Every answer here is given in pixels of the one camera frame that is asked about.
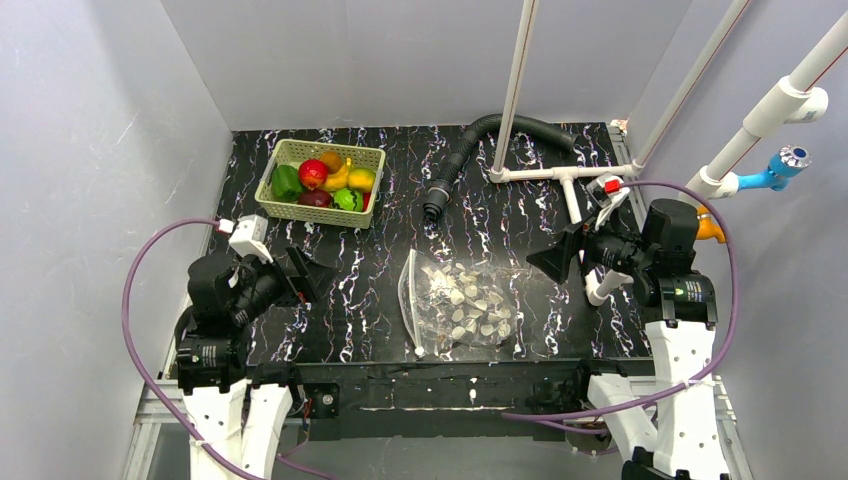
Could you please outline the dark green bell pepper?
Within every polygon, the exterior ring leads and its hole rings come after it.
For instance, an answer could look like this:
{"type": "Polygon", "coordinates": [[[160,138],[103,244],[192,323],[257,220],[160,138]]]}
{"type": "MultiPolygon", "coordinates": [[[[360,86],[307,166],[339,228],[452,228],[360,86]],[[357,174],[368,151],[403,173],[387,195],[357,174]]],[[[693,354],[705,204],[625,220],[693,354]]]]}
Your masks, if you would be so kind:
{"type": "Polygon", "coordinates": [[[291,165],[276,166],[272,171],[270,182],[273,198],[279,202],[297,204],[300,196],[305,192],[298,169],[291,165]]]}

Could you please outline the yellow fake banana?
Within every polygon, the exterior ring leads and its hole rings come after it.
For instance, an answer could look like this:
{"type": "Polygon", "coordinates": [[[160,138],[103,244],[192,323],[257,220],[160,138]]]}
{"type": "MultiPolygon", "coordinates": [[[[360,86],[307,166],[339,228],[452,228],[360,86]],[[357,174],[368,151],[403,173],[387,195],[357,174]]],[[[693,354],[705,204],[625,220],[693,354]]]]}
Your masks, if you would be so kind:
{"type": "Polygon", "coordinates": [[[330,174],[321,189],[330,193],[336,192],[348,186],[348,176],[352,166],[352,159],[346,158],[344,164],[336,173],[330,174]]]}

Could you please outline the clear zip top bag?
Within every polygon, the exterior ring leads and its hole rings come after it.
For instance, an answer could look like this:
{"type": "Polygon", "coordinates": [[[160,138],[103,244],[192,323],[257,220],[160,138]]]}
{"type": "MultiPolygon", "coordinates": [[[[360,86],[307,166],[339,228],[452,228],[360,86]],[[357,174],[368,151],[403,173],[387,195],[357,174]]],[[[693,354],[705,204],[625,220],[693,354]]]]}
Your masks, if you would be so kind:
{"type": "Polygon", "coordinates": [[[489,348],[518,332],[519,310],[509,282],[487,262],[435,261],[408,252],[397,294],[416,357],[438,357],[456,346],[489,348]]]}

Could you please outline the brown fake kiwi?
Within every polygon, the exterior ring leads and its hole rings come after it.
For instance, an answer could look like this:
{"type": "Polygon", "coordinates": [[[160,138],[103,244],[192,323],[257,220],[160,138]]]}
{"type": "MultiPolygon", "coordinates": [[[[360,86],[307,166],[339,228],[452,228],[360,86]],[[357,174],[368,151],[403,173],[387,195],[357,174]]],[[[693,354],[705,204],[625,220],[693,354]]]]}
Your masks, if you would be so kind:
{"type": "Polygon", "coordinates": [[[333,150],[323,152],[319,160],[326,166],[330,175],[336,174],[345,164],[341,155],[333,150]]]}

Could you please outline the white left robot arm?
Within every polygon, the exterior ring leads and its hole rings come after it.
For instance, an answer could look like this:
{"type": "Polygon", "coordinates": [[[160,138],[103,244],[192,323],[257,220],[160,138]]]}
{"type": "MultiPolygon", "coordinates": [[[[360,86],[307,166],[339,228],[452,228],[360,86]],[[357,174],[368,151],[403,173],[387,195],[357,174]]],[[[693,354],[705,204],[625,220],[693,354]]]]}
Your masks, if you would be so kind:
{"type": "Polygon", "coordinates": [[[283,361],[256,367],[250,326],[271,307],[322,301],[334,269],[289,247],[286,258],[213,253],[188,268],[190,306],[175,329],[178,387],[190,424],[193,479],[232,479],[211,454],[260,479],[270,477],[284,420],[302,406],[302,378],[283,361]]]}

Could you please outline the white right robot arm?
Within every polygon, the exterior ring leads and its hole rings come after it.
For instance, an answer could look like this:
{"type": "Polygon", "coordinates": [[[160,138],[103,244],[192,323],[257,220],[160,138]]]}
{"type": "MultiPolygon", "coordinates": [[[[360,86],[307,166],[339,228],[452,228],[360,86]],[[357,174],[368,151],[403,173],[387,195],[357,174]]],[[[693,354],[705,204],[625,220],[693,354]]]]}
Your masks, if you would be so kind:
{"type": "Polygon", "coordinates": [[[579,363],[577,394],[597,408],[622,459],[624,479],[728,479],[720,445],[714,383],[707,371],[717,324],[712,282],[692,267],[699,229],[695,207],[675,199],[653,201],[638,234],[596,226],[599,214],[566,227],[549,248],[528,262],[557,283],[573,257],[633,280],[633,292],[651,345],[658,388],[674,394],[655,400],[657,419],[635,400],[624,370],[611,361],[579,363]]]}

